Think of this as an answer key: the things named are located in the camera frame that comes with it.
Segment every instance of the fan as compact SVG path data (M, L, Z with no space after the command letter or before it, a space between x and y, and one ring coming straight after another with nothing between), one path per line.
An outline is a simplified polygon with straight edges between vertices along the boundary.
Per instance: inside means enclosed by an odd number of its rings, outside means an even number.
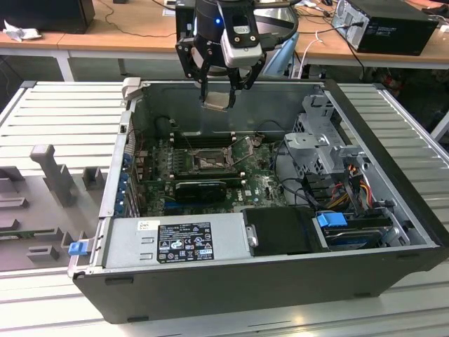
M344 7L346 7L346 1L345 0L338 1L337 9L335 10L335 12L337 13L337 16L339 18L343 16Z

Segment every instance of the sticker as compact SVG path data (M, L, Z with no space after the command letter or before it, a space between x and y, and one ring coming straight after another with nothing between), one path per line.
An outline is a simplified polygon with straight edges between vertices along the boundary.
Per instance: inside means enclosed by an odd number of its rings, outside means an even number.
M157 226L161 224L159 220L146 220L138 222L138 230L157 230Z
M159 263L214 259L210 223L160 225L158 226L157 240L157 260Z

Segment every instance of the yellow wire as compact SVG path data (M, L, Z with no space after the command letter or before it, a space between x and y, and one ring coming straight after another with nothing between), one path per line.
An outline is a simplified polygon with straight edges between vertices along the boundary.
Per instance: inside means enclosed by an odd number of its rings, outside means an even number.
M362 187L362 188L365 190L365 193L366 193L366 204L367 204L368 206L370 206L370 203L369 203L369 201L368 201L368 198L369 198L368 188L367 188L365 185L362 185L362 184L360 184L360 187Z
M343 195L339 199L335 200L332 204L330 204L328 206L328 208L331 209L332 207L337 206L338 204L342 203L347 197L348 197L348 194L346 193L345 195Z

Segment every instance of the motherboard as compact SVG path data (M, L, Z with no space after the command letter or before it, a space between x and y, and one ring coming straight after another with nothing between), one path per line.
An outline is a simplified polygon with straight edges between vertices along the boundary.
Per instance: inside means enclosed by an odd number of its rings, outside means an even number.
M160 139L141 151L136 167L142 213L174 216L286 206L272 170L275 143L256 136L229 140L228 146L199 147L186 137Z

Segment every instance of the computer case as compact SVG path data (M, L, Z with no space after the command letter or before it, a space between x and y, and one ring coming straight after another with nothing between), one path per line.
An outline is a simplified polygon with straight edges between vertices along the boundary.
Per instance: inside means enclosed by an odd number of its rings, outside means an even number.
M362 22L337 31L359 53L420 55L438 25L400 0L339 0L333 27Z
M3 0L0 23L4 20L21 28L84 34L95 16L92 0Z

